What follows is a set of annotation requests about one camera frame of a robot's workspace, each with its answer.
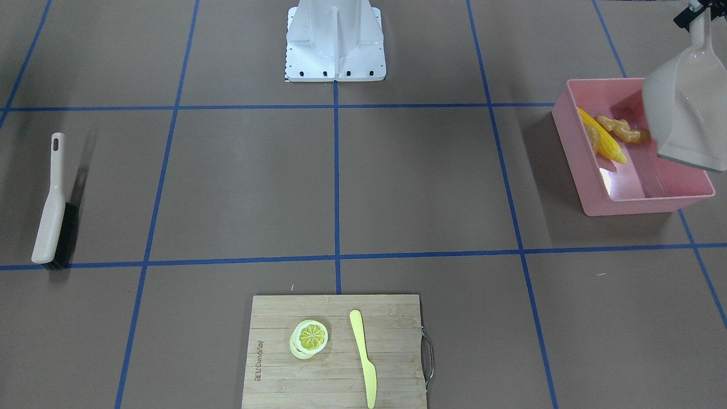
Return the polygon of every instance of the brush handle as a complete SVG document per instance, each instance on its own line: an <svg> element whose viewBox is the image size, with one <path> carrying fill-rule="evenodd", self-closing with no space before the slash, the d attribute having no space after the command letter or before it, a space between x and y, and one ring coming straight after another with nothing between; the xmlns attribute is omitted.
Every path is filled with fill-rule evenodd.
<svg viewBox="0 0 727 409"><path fill-rule="evenodd" d="M50 187L43 206L36 245L31 260L37 264L49 263L55 257L60 228L63 224L65 197L63 196L63 151L65 135L56 132L50 138Z"/></svg>

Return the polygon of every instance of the brush bristles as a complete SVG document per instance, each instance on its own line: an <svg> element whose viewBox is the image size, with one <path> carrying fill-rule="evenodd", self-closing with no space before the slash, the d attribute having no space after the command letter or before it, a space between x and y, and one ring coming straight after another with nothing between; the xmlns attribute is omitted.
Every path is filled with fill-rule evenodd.
<svg viewBox="0 0 727 409"><path fill-rule="evenodd" d="M62 270L71 259L71 253L76 246L76 234L79 224L78 206L66 203L63 210L63 224L60 226L58 245L55 248L53 260L44 263L43 267L48 270Z"/></svg>

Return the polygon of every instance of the pink plastic bin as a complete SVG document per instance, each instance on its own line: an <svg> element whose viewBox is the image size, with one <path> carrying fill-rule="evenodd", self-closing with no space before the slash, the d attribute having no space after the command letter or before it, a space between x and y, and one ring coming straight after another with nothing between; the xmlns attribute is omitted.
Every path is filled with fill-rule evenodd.
<svg viewBox="0 0 727 409"><path fill-rule="evenodd" d="M621 145L627 164L591 150L576 107L592 117L626 119L648 128L641 101L643 78L572 79L553 108L583 211L589 216L673 212L715 195L707 173L656 155L656 141Z"/></svg>

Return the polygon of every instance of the brush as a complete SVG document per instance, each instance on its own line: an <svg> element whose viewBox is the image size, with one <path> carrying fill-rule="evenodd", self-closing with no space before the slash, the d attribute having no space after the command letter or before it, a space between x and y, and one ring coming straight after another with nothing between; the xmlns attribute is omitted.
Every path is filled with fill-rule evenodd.
<svg viewBox="0 0 727 409"><path fill-rule="evenodd" d="M64 134L51 135L50 187L31 257L34 263L49 270L61 270L68 265L79 221L79 207L66 202L63 195L64 145Z"/></svg>

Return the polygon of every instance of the blue tape line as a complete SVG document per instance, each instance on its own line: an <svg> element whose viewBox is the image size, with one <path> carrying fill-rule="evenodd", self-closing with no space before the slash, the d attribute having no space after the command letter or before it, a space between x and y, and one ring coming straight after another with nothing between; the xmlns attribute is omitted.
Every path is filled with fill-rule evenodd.
<svg viewBox="0 0 727 409"><path fill-rule="evenodd" d="M463 251L434 251L410 253L353 253L329 255L290 255L273 257L243 257L243 258L206 258L206 259L180 259L148 261L111 261L100 263L72 263L69 269L107 269L114 267L141 267L147 266L205 266L208 264L244 264L244 263L289 263L296 261L334 261L340 260L366 260L375 258L429 258L429 257L471 257L487 255L515 255L515 254L559 254L559 253L605 253L611 251L649 251L649 250L684 250L692 247L724 248L727 243L701 243L684 245L635 245L635 246L604 246L604 247L552 247L511 250L463 250ZM16 264L0 266L0 271L42 270L39 264Z"/></svg>
<svg viewBox="0 0 727 409"><path fill-rule="evenodd" d="M290 263L295 261L330 261L335 255L291 255L281 257L247 258L207 258L198 260L157 260L148 261L148 266L207 266L211 264L248 264L248 263Z"/></svg>
<svg viewBox="0 0 727 409"><path fill-rule="evenodd" d="M496 108L554 106L554 103L398 103L398 104L339 104L339 109L370 108ZM2 108L5 112L69 112L69 111L213 111L245 109L331 109L331 104L310 105L180 105L180 106L37 106Z"/></svg>
<svg viewBox="0 0 727 409"><path fill-rule="evenodd" d="M40 106L10 108L10 112L66 112L66 111L171 111L174 106Z"/></svg>
<svg viewBox="0 0 727 409"><path fill-rule="evenodd" d="M19 270L45 270L40 264L15 264L10 266L0 266L0 271L19 271Z"/></svg>
<svg viewBox="0 0 727 409"><path fill-rule="evenodd" d="M727 243L701 243L696 246L697 248L721 248L727 247Z"/></svg>
<svg viewBox="0 0 727 409"><path fill-rule="evenodd" d="M619 69L621 70L621 75L623 75L624 78L627 78L628 75L626 75L626 70L624 69L624 65L621 63L621 58L619 57L619 53L616 51L616 45L614 44L614 40L611 38L611 33L608 32L608 27L606 27L606 21L603 19L603 15L601 14L601 9L598 7L598 3L596 3L595 0L591 0L591 3L593 3L593 8L595 9L595 13L598 15L598 19L601 21L601 26L603 26L603 32L606 33L606 38L608 39L608 44L611 45L611 51L614 53L614 57L616 57L616 62L619 64Z"/></svg>
<svg viewBox="0 0 727 409"><path fill-rule="evenodd" d="M694 242L694 237L691 235L691 229L689 228L689 225L686 222L686 217L684 216L684 212L679 209L679 217L682 220L682 224L684 225L684 230L686 230L686 235L689 238L689 242L691 243L692 251L694 251L694 257L696 257L696 262L699 263L699 268L702 270L702 275L704 276L705 282L707 282L707 287L710 289L710 293L712 294L712 300L714 300L715 305L717 306L717 311L719 312L720 318L722 319L722 323L725 326L725 329L727 329L727 315L725 315L725 310L722 307L722 303L720 302L719 295L717 295L717 291L715 290L715 286L712 283L712 278L710 277L710 274L707 272L707 267L704 265L704 261L702 260L702 255L699 254L699 248L696 246L696 243Z"/></svg>
<svg viewBox="0 0 727 409"><path fill-rule="evenodd" d="M182 105L179 107L182 111L191 110L215 110L215 109L330 109L333 105L329 104L313 104L313 105Z"/></svg>
<svg viewBox="0 0 727 409"><path fill-rule="evenodd" d="M116 267L141 267L142 261L111 261L108 263L71 263L69 269L112 269Z"/></svg>
<svg viewBox="0 0 727 409"><path fill-rule="evenodd" d="M159 212L159 205L161 203L161 192L164 189L164 178L166 176L166 166L169 163L169 152L172 149L172 138L174 137L174 127L177 123L177 113L179 111L179 104L182 99L182 89L184 87L184 78L187 72L187 63L189 61L189 54L192 48L192 39L194 37L194 28L197 22L197 11L199 11L199 0L194 2L194 10L192 11L192 21L189 28L189 36L187 37L187 47L185 49L184 60L182 61L182 72L180 73L179 85L177 87L177 97L174 101L174 110L172 112L172 121L169 124L169 134L166 137L166 147L164 148L164 160L161 163L161 172L159 173L159 182L156 189L156 198L154 199L154 209L151 215L151 222L149 223L149 234L147 236L146 250L144 252L144 261L139 275L139 286L137 288L136 301L134 302L134 311L132 313L132 321L129 326L129 337L126 341L126 351L124 352L124 363L121 366L121 375L119 377L119 389L116 391L116 405L115 409L121 409L121 401L124 397L124 387L126 386L126 375L129 371L129 361L131 360L132 347L134 345L134 335L136 333L136 325L139 317L139 308L141 306L141 299L144 293L144 282L146 280L146 271L148 268L149 257L151 254L151 244L154 238L154 231L156 229L156 219Z"/></svg>
<svg viewBox="0 0 727 409"><path fill-rule="evenodd" d="M361 253L341 254L342 260L370 260L375 258L429 258L429 257L471 257L475 255L512 255L519 250L474 250L474 251L430 251L420 253Z"/></svg>
<svg viewBox="0 0 727 409"><path fill-rule="evenodd" d="M36 44L38 44L38 38L41 36L41 31L43 30L43 25L45 25L46 17L48 17L48 11L50 10L50 4L52 0L48 0L46 3L45 9L43 9L43 15L41 16L41 21L38 24L38 29L36 30L35 36L33 36L33 41L31 42L31 46L28 49L28 53L25 54L25 59L23 60L23 64L20 66L20 72L17 73L17 77L15 77L15 83L12 85L12 90L10 91L10 96L7 98L7 103L5 104L5 110L2 113L2 116L0 116L0 128L2 128L3 124L5 123L5 119L7 118L8 109L10 106L12 106L12 101L15 99L15 94L17 94L17 89L20 87L20 82L23 80L23 75L25 75L25 70L28 67L28 63L31 61L31 56L33 55L33 51L36 48Z"/></svg>
<svg viewBox="0 0 727 409"><path fill-rule="evenodd" d="M126 386L126 374L129 372L129 361L132 357L132 347L134 346L134 336L136 335L136 324L139 319L139 308L141 307L141 297L144 292L144 281L146 280L146 265L141 268L139 274L139 285L137 286L137 295L134 299L134 311L132 312L132 321L129 326L129 336L126 338L126 350L124 351L124 362L121 365L121 377L119 378L119 388L116 390L115 409L121 409L121 400L124 397L124 387Z"/></svg>
<svg viewBox="0 0 727 409"><path fill-rule="evenodd" d="M553 375L550 372L550 361L547 357L545 348L545 338L543 337L542 327L540 325L540 314L535 301L535 291L533 290L533 282L530 280L530 269L526 260L525 253L520 254L520 261L523 264L523 273L525 274L525 285L528 288L528 298L530 298L530 309L533 313L533 321L535 322L535 332L538 335L538 345L540 346L540 355L543 359L543 368L545 369L545 378L547 379L547 387L550 390L550 400L553 408L558 409L558 399L555 396L555 384L553 383Z"/></svg>
<svg viewBox="0 0 727 409"><path fill-rule="evenodd" d="M484 108L486 103L350 103L339 108Z"/></svg>
<svg viewBox="0 0 727 409"><path fill-rule="evenodd" d="M341 213L338 108L338 81L333 81L334 246L336 253L336 294L341 294Z"/></svg>
<svg viewBox="0 0 727 409"><path fill-rule="evenodd" d="M535 330L537 332L538 342L540 345L540 354L542 356L543 368L545 369L547 385L548 385L548 389L550 391L550 400L551 400L551 403L553 404L553 409L558 409L558 398L555 395L555 386L553 384L553 375L550 372L550 362L548 360L547 350L545 348L545 338L543 337L542 329L540 326L540 318L538 315L537 304L535 302L535 294L534 294L534 291L532 288L532 283L530 281L528 262L526 260L525 252L523 251L523 240L520 235L520 226L518 223L518 216L517 216L517 213L515 212L515 203L513 201L513 194L512 194L512 191L510 190L510 182L507 177L507 168L505 166L505 157L502 154L502 144L500 143L499 132L497 129L497 121L495 119L494 109L492 108L492 99L490 97L489 85L487 84L487 75L485 72L485 65L484 65L483 58L482 58L480 42L477 37L477 28L475 27L475 18L472 13L472 4L470 3L470 0L467 0L467 13L470 16L470 26L472 28L472 37L475 42L475 50L477 51L477 60L480 65L480 73L482 75L482 83L483 83L483 86L485 89L485 97L487 98L487 103L489 106L488 108L489 108L489 113L490 113L490 121L492 123L492 131L494 133L495 144L497 145L497 156L499 157L499 160L500 160L500 169L502 171L502 180L505 183L505 192L507 193L507 203L510 206L510 215L513 219L513 228L515 230L515 238L518 241L518 252L520 253L520 260L521 260L521 263L523 266L523 274L525 277L525 283L527 284L527 287L528 287L528 294L530 297L530 307L531 307L532 313L533 313L533 321L535 324Z"/></svg>
<svg viewBox="0 0 727 409"><path fill-rule="evenodd" d="M556 253L597 253L608 251L637 250L677 250L689 249L691 245L634 245L634 246L602 246L602 247L556 247L525 249L525 254L556 254Z"/></svg>
<svg viewBox="0 0 727 409"><path fill-rule="evenodd" d="M555 106L555 103L491 103L489 104L495 108L509 108L509 107L537 107L537 106Z"/></svg>

